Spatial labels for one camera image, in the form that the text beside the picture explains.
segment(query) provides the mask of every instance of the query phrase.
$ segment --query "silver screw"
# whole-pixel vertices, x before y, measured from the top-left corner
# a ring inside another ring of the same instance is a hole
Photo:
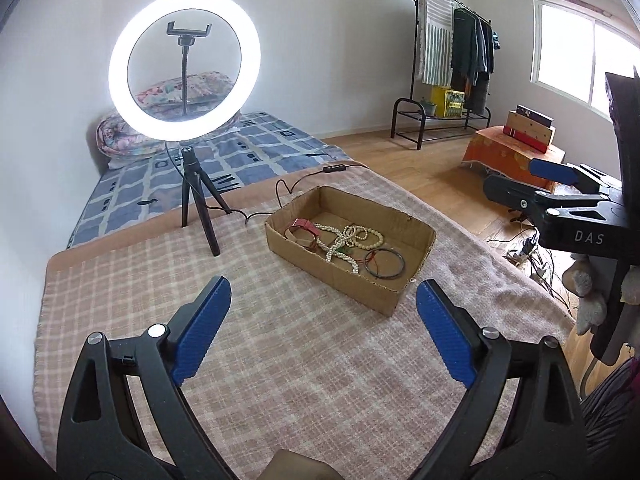
[[[160,337],[164,333],[165,330],[166,329],[164,328],[164,325],[155,324],[155,325],[151,325],[149,327],[149,329],[147,330],[147,333],[151,337]]]
[[[90,345],[97,345],[100,341],[102,341],[102,334],[100,332],[93,332],[89,334],[89,337],[86,339],[86,341]]]
[[[551,335],[545,335],[542,338],[542,341],[544,341],[545,345],[547,345],[549,348],[558,348],[558,339]]]
[[[498,339],[500,337],[500,332],[497,328],[492,326],[485,326],[482,329],[482,335],[487,339]]]

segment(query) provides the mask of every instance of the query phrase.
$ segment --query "red box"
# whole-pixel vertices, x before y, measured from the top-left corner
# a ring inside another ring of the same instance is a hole
[[[523,132],[519,132],[518,130],[515,130],[508,126],[504,127],[503,132],[508,136],[519,140],[520,142],[524,142],[527,146],[531,146],[532,148],[535,148],[541,153],[546,153],[546,150],[548,150],[549,148],[544,142],[534,139],[533,137],[530,137],[527,134],[524,134]]]

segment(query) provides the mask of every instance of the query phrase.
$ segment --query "blue patterned bed sheet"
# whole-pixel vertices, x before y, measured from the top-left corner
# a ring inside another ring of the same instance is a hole
[[[193,146],[202,169],[222,193],[325,162],[350,159],[337,146],[329,146],[266,112],[243,115],[239,126]],[[171,155],[180,166],[179,150],[171,150]],[[210,196],[207,189],[204,194]],[[181,203],[182,179],[166,153],[109,170],[95,187],[67,247],[143,222]]]

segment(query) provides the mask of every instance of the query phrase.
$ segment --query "gray bangle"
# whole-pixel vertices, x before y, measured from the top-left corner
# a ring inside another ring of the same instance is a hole
[[[391,253],[391,254],[395,254],[398,259],[400,260],[400,270],[398,270],[398,272],[396,272],[395,274],[379,274],[377,272],[374,272],[373,270],[369,269],[369,264],[367,263],[368,259],[369,259],[369,255],[371,253],[375,254],[378,253],[380,251],[384,251],[385,253]],[[404,268],[406,267],[406,263],[404,262],[404,258],[402,257],[402,254],[400,254],[398,251],[396,251],[395,249],[387,249],[384,247],[380,247],[377,249],[373,249],[370,250],[364,257],[364,268],[367,269],[367,272],[369,274],[371,274],[373,277],[375,278],[380,278],[381,280],[392,280],[394,278],[397,278],[398,276],[400,276],[400,274],[402,274],[404,272]]]

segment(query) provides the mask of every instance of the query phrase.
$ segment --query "glowing white ring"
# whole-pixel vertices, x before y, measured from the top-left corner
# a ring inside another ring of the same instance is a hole
[[[157,20],[185,9],[208,10],[225,20],[238,37],[240,71],[229,95],[207,114],[184,122],[169,123],[143,112],[129,90],[129,57],[140,36]],[[260,41],[249,16],[231,0],[156,0],[142,9],[124,28],[111,54],[109,92],[116,110],[133,129],[160,140],[188,140],[212,132],[244,105],[260,70]]]

